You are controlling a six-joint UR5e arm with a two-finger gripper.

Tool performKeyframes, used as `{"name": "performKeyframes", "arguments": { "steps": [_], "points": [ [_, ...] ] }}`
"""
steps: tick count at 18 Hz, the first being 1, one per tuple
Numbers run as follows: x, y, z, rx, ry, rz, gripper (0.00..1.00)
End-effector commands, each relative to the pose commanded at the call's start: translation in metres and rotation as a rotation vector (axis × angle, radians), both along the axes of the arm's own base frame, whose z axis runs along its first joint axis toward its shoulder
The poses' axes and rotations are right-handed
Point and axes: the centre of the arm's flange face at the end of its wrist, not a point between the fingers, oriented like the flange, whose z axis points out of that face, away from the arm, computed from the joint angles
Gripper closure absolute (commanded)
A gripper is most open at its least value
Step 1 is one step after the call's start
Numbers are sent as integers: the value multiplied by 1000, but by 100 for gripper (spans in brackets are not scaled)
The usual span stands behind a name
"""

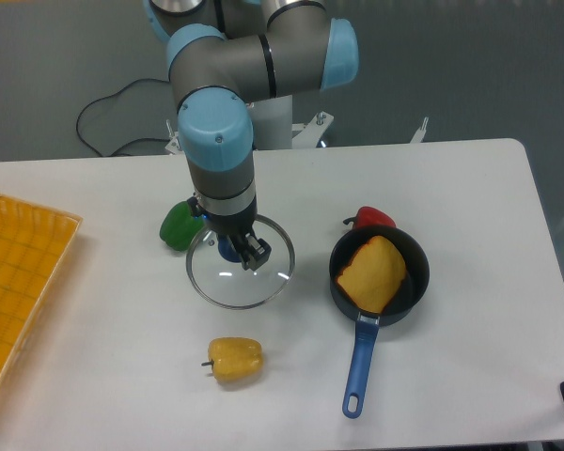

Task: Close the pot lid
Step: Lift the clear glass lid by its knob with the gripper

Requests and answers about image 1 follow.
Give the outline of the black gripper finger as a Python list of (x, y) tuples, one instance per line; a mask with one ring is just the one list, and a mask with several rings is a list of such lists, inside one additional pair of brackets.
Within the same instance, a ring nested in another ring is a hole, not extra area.
[(248, 240), (245, 236), (229, 236), (231, 248), (234, 250), (237, 258), (245, 271), (249, 269), (250, 253), (248, 251)]
[(259, 269), (269, 259), (271, 246), (264, 239), (258, 239), (253, 233), (245, 235), (244, 266), (247, 269)]

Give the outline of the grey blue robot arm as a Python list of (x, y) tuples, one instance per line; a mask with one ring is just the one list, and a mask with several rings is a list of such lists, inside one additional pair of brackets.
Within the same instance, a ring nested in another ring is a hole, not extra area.
[(359, 51), (350, 22), (321, 1), (148, 1), (166, 46), (180, 145), (195, 193), (190, 208), (247, 270), (270, 245), (256, 236), (252, 102), (350, 83)]

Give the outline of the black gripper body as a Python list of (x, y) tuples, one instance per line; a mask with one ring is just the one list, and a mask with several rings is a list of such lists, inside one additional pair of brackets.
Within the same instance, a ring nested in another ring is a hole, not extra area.
[(210, 230), (232, 243), (247, 244), (249, 237), (255, 237), (253, 224), (258, 211), (255, 195), (249, 200), (240, 196), (215, 199), (194, 195), (187, 199), (187, 203), (193, 217), (202, 218)]

